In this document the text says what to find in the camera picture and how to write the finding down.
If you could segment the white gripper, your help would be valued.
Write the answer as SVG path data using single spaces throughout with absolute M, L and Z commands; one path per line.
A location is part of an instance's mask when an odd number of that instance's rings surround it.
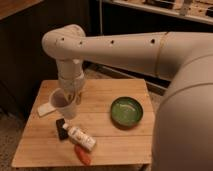
M 68 93 L 65 93 L 65 97 L 68 103 L 71 103 L 74 99 L 73 92 L 78 92 L 76 95 L 76 104 L 80 105 L 82 101 L 82 94 L 83 94 L 81 90 L 83 89 L 85 84 L 84 73 L 81 73 L 79 76 L 74 76 L 73 78 L 65 78 L 61 73 L 59 73 L 58 82 L 59 82 L 59 87 L 63 89 L 64 91 L 68 92 Z

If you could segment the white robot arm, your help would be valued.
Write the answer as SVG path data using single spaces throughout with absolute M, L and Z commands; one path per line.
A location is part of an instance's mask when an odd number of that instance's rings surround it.
M 67 93 L 83 81 L 76 61 L 91 61 L 170 82 L 155 115 L 151 171 L 213 171 L 213 33 L 86 36 L 75 24 L 45 33 Z

